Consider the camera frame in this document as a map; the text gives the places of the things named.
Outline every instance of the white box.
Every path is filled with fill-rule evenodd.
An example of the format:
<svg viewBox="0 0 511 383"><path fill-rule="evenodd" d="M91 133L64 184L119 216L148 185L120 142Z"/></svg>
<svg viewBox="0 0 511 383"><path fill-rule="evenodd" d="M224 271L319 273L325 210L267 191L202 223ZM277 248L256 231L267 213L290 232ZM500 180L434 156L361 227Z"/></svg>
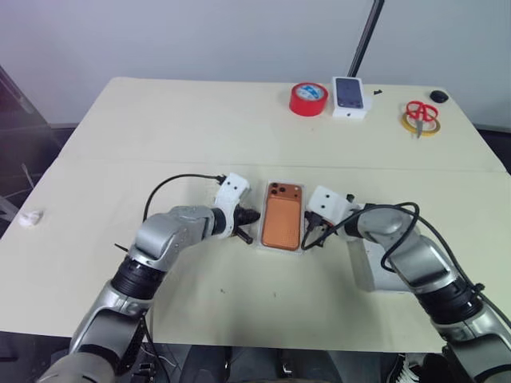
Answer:
<svg viewBox="0 0 511 383"><path fill-rule="evenodd" d="M408 286L395 273L382 269L380 261L385 254L382 245L366 239L348 242L351 269L355 283L365 291L410 292Z"/></svg>
<svg viewBox="0 0 511 383"><path fill-rule="evenodd" d="M360 94L362 95L362 109L358 108L346 108L343 106L339 106L337 102L337 85L336 80L337 79L351 79L358 81L358 85L360 87ZM372 106L373 100L371 97L368 97L364 95L364 87L362 85L362 80L357 77L332 77L332 93L333 97L332 100L334 101L334 112L332 113L333 117L342 117L347 118L350 120L362 120L366 113L370 110L370 107Z"/></svg>

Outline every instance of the tape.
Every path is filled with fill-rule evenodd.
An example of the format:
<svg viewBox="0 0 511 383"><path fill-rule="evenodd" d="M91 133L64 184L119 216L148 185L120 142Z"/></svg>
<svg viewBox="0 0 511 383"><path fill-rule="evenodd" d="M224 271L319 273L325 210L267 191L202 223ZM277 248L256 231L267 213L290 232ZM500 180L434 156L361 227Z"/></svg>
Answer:
<svg viewBox="0 0 511 383"><path fill-rule="evenodd" d="M289 109L300 116L317 116L327 104L328 91L313 82L302 82L291 89Z"/></svg>
<svg viewBox="0 0 511 383"><path fill-rule="evenodd" d="M417 128L415 128L415 126L412 125L412 123L410 122L410 116L408 116L406 113L403 113L401 117L401 124L408 132L417 134ZM440 130L440 121L434 118L430 122L425 122L424 127L425 128L422 130L422 136L424 137L434 136Z"/></svg>

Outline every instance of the black cable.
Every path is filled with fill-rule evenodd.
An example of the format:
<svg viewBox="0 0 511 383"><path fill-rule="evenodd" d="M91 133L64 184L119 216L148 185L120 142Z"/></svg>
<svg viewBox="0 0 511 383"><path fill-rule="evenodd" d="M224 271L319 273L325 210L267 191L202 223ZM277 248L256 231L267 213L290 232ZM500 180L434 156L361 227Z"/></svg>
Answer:
<svg viewBox="0 0 511 383"><path fill-rule="evenodd" d="M151 337L151 334L149 333L149 329L147 327L147 322L145 321L145 316L141 319L141 325L144 328L145 337L147 338L147 342L151 346L151 349L153 350L153 354L156 358L156 363L160 366L160 368L163 370L165 374L165 378L167 379L167 382L170 383L170 376L168 375L167 369L165 368L163 362L160 359L160 355L158 351L156 351L156 347L154 346L153 338Z"/></svg>
<svg viewBox="0 0 511 383"><path fill-rule="evenodd" d="M309 238L309 234L313 232L314 229L317 228L317 226L323 225L325 223L328 223L323 219L323 217L317 213L314 213L313 211L306 211L305 212L305 219L308 222L307 229L305 230L305 234L303 234L301 247L303 250L305 247L305 243L307 242L307 239Z"/></svg>
<svg viewBox="0 0 511 383"><path fill-rule="evenodd" d="M398 210L399 211L399 210L402 209L403 206L412 206L412 207L414 207L414 210L418 214L418 205L416 203L413 203L413 202L403 202L403 203L399 203L397 205L387 205L387 204L371 205L371 206L365 207L365 208L363 208L361 210L354 211L354 213L352 215L350 215L349 217L346 217L345 219L343 219L341 222L337 223L336 225L334 225L332 227L329 227L327 230L325 230L325 232L322 235L320 235L317 239L315 239L314 241L312 241L308 245L305 244L305 241L302 241L302 250L309 250L309 249L311 249L314 246L320 245L330 235L334 234L338 229L340 229L341 227L343 227L347 223L351 222L355 218L359 217L361 214L364 214L364 213L367 213L368 211L376 210L376 209L394 209L394 210ZM408 232L408 234L406 234L406 236L408 236L410 234L411 230L413 230L413 227L411 229L410 229L410 227L408 227L408 229L406 229L405 233Z"/></svg>
<svg viewBox="0 0 511 383"><path fill-rule="evenodd" d="M217 180L220 185L227 178L226 176L206 176L204 174L185 173L185 174L178 174L177 176L172 176L172 177L167 178L166 180L161 181L158 184L158 186L156 186L153 189L153 191L151 191L151 194L147 198L147 202L145 203L145 206L144 206L144 216L143 216L142 222L144 222L147 219L147 216L149 213L149 206L151 205L151 201L153 200L153 197L156 194L156 192L158 192L158 190L160 190L160 188L162 186L169 183L170 181L174 181L174 180L177 180L178 178L184 178L184 177L194 177L194 178L205 178L207 180Z"/></svg>
<svg viewBox="0 0 511 383"><path fill-rule="evenodd" d="M117 249L121 249L121 250L123 250L123 252L125 252L125 253L127 253L127 252L129 251L126 247L121 246L119 243L114 243L113 245L114 245Z"/></svg>
<svg viewBox="0 0 511 383"><path fill-rule="evenodd" d="M398 203L395 205L396 207L403 207L403 206L411 206L414 208L414 213L412 215L412 220L410 222L410 225L408 225L408 228L405 230L405 232L402 234L401 238L399 238L394 245L390 247L389 250L385 252L385 254L382 256L382 259L380 260L380 266L391 273L395 273L394 269L392 267L388 267L386 265L387 259L392 255L392 253L395 252L395 250L402 245L403 242L406 241L406 239L410 236L411 232L415 229L415 225L417 224L418 219L420 218L420 209L418 205L414 202L405 202L405 203Z"/></svg>
<svg viewBox="0 0 511 383"><path fill-rule="evenodd" d="M412 211L403 209L403 212L408 214L413 214ZM509 327L511 330L511 321L509 318L504 314L504 312L498 308L498 306L492 302L491 299L489 299L485 294L482 293L482 290L484 290L485 286L480 283L473 283L472 280L469 278L469 276L466 274L466 272L463 270L463 267L461 267L461 264L459 263L458 259L454 255L452 249L450 248L447 241L442 237L442 235L438 232L438 230L429 223L426 219L419 217L418 220L426 226L431 233L438 239L438 242L443 246L443 248L446 250L447 256L450 258L451 262L454 264L454 266L458 269L458 272L460 273L461 277L466 280L466 282L469 284L471 290L474 294L479 296L486 304L499 316L501 317L502 321Z"/></svg>

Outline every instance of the phone screen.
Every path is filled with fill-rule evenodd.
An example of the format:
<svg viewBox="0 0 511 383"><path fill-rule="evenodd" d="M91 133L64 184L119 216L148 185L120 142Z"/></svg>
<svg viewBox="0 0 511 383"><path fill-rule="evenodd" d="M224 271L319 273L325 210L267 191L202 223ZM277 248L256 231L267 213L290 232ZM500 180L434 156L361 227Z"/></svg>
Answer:
<svg viewBox="0 0 511 383"><path fill-rule="evenodd" d="M336 78L337 105L343 108L362 109L362 94L360 83L354 78Z"/></svg>

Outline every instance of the black pole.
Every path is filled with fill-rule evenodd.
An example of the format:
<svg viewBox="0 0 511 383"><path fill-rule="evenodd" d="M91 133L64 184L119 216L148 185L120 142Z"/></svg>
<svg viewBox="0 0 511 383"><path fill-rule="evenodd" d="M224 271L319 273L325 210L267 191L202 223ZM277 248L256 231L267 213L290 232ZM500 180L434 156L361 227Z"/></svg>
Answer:
<svg viewBox="0 0 511 383"><path fill-rule="evenodd" d="M360 68L360 64L362 64L362 60L366 54L370 38L373 35L374 28L378 22L378 18L382 13L384 2L385 0L374 0L373 2L373 6L371 7L369 16L367 17L366 26L364 26L364 31L362 32L362 36L358 42L357 50L355 51L355 56L351 62L350 70L348 71L348 77L357 77L358 69Z"/></svg>

